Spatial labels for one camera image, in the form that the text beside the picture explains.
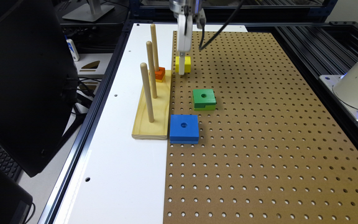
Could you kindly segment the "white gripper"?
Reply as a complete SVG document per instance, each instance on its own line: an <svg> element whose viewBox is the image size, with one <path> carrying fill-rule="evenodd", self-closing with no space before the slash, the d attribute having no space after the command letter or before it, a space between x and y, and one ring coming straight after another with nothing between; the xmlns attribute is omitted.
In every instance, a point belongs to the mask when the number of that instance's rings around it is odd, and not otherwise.
<svg viewBox="0 0 358 224"><path fill-rule="evenodd" d="M184 75L185 52L191 49L193 21L196 21L197 28L202 29L206 24L206 16L202 8L202 0L169 0L169 8L178 22L178 74Z"/></svg>

